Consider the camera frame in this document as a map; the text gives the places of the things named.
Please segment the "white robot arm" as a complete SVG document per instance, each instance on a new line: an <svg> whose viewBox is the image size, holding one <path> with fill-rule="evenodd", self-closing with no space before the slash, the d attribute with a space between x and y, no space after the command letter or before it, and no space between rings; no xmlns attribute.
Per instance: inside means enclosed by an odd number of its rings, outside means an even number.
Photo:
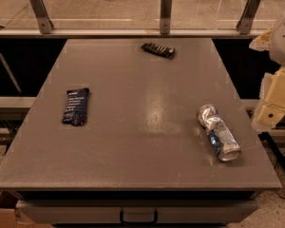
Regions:
<svg viewBox="0 0 285 228"><path fill-rule="evenodd" d="M269 52L270 59L280 64L274 74L265 73L259 90L259 101L252 117L255 130L269 130L285 116L285 12L249 45L257 51Z"/></svg>

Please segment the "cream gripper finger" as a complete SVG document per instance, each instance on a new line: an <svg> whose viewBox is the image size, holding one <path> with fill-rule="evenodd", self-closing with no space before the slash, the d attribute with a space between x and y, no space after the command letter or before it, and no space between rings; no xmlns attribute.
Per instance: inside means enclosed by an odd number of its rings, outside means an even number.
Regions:
<svg viewBox="0 0 285 228"><path fill-rule="evenodd" d="M285 110L273 104L258 102L253 113L251 126L257 132L269 131L285 116Z"/></svg>
<svg viewBox="0 0 285 228"><path fill-rule="evenodd" d="M272 28L266 29L250 43L249 48L255 51L269 51L271 48L272 30Z"/></svg>

